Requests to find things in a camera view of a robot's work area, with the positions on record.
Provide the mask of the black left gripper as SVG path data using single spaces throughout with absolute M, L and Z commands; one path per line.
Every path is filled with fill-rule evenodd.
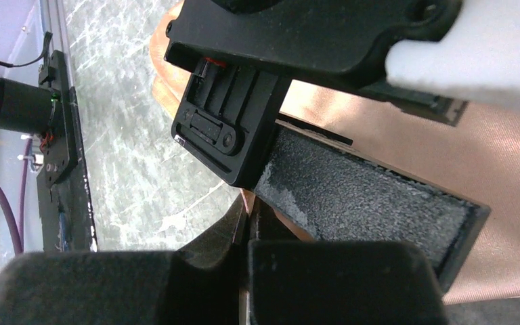
M 185 1 L 166 62 L 190 73 L 171 135 L 227 184 L 254 186 L 293 80 L 456 125 L 465 102 L 387 82 L 398 41 L 437 42 L 460 1 Z

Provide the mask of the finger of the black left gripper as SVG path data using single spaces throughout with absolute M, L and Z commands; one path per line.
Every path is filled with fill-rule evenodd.
M 444 292 L 490 214 L 484 204 L 284 125 L 254 193 L 316 240 L 411 242 Z

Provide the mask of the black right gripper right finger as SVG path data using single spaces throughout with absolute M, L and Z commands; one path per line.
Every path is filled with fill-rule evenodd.
M 429 260 L 408 242 L 297 238 L 255 199 L 248 242 L 251 324 L 447 324 Z

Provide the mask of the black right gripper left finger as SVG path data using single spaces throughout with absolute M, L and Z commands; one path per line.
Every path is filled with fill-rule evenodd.
M 177 251 L 27 253 L 0 274 L 0 324 L 237 324 L 246 204 Z

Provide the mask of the orange cloth napkin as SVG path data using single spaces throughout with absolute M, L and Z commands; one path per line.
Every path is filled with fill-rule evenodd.
M 173 138 L 310 238 L 520 297 L 520 1 L 181 1 L 149 53 Z

